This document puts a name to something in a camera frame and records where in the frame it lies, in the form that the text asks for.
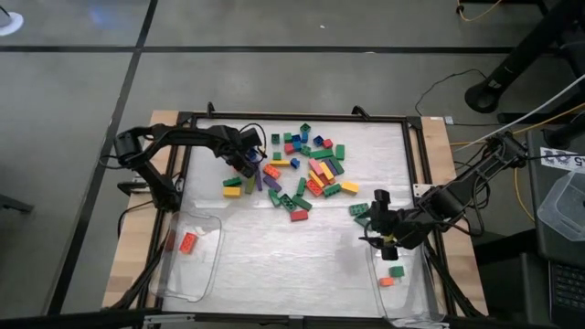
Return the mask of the dark grey stand foot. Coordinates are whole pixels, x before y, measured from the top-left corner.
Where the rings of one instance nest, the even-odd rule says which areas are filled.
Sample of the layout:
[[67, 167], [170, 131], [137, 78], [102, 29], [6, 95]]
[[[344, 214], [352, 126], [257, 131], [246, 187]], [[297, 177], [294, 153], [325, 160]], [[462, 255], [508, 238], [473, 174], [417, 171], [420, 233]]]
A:
[[12, 209], [21, 213], [30, 213], [34, 209], [32, 205], [2, 194], [0, 194], [0, 208]]

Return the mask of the black keyboard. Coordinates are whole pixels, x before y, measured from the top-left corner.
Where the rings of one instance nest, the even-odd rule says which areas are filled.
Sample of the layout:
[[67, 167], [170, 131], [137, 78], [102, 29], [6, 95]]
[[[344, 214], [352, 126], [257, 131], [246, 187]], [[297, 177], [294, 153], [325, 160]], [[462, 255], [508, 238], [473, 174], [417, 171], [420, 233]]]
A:
[[561, 329], [585, 329], [585, 269], [549, 263], [551, 322]]

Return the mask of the clear plastic tub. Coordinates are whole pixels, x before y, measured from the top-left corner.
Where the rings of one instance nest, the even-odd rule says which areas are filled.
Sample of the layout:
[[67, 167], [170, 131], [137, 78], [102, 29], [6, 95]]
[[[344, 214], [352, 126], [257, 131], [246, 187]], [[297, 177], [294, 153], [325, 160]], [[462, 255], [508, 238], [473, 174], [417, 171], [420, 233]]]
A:
[[559, 178], [540, 204], [537, 216], [565, 239], [585, 241], [585, 170]]

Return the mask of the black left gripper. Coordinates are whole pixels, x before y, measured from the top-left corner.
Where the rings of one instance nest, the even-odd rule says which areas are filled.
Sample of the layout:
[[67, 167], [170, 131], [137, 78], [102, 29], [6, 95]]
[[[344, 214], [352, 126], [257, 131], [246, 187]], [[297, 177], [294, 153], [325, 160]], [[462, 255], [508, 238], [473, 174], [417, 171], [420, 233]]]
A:
[[[244, 148], [239, 138], [240, 130], [229, 126], [212, 126], [210, 132], [215, 136], [211, 150], [216, 157], [229, 159], [229, 164], [245, 177], [249, 176], [249, 161], [243, 157], [250, 148]], [[251, 161], [253, 176], [259, 176], [259, 165]]]

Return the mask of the white printed label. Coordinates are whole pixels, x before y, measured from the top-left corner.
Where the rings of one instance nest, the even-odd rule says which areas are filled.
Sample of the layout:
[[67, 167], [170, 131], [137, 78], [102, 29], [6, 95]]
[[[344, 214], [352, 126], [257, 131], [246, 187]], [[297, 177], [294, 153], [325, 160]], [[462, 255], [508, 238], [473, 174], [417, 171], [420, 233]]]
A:
[[539, 149], [540, 164], [565, 171], [585, 171], [585, 155], [554, 148]]

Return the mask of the black stand base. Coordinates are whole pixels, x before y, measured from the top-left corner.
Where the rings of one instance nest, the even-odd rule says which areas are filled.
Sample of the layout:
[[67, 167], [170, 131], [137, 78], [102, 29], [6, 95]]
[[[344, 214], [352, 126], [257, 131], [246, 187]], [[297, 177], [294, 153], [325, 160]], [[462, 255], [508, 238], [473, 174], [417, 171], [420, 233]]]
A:
[[482, 82], [464, 94], [466, 104], [480, 113], [494, 112], [513, 82], [585, 11], [585, 0], [559, 0]]

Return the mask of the dark side cabinet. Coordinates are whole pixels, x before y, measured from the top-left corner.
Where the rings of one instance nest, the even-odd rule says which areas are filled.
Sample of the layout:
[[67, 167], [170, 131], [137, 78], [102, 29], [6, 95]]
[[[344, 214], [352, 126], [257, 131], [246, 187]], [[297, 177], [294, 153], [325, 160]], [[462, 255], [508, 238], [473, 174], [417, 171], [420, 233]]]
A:
[[550, 319], [549, 263], [585, 269], [585, 241], [569, 241], [539, 220], [537, 210], [550, 188], [572, 172], [541, 165], [539, 149], [585, 155], [585, 128], [530, 131], [526, 142], [532, 209], [521, 214], [516, 197], [502, 189], [515, 181], [516, 175], [498, 174], [492, 193], [495, 204], [487, 208], [485, 221], [497, 224], [505, 233], [480, 242], [474, 253], [492, 316], [529, 324], [554, 324]]

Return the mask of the white round floor disc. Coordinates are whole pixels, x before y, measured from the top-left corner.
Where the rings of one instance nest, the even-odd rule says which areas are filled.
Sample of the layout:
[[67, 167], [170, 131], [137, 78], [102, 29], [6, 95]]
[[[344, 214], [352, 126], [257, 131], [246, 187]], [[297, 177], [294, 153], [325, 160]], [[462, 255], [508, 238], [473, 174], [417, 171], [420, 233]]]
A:
[[24, 25], [24, 18], [16, 12], [0, 10], [0, 37], [14, 34]]

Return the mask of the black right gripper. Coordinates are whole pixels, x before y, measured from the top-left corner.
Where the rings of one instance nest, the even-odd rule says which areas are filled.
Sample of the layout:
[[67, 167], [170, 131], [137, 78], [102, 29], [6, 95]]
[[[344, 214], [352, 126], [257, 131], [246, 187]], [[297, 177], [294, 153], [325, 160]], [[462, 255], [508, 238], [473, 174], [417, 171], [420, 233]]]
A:
[[380, 237], [360, 237], [371, 248], [381, 253], [382, 260], [396, 260], [397, 247], [414, 249], [420, 245], [419, 210], [389, 210], [390, 193], [383, 189], [374, 191], [368, 215], [372, 224], [378, 224]]

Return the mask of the clear plastic bin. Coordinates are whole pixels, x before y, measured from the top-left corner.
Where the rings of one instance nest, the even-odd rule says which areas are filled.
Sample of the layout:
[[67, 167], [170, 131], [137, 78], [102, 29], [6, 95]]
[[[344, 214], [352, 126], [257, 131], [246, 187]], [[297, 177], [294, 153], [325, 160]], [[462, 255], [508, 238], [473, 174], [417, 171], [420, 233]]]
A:
[[[183, 254], [179, 246], [187, 232], [197, 234], [197, 244], [190, 254]], [[149, 292], [160, 298], [202, 300], [214, 281], [223, 239], [220, 218], [186, 211], [174, 214]]]
[[[422, 246], [398, 248], [397, 260], [382, 260], [381, 253], [366, 248], [366, 260], [378, 313], [398, 329], [446, 329], [442, 303], [437, 301], [434, 283]], [[394, 285], [380, 287], [378, 280], [390, 277], [388, 269], [403, 266], [405, 276], [393, 278]]]

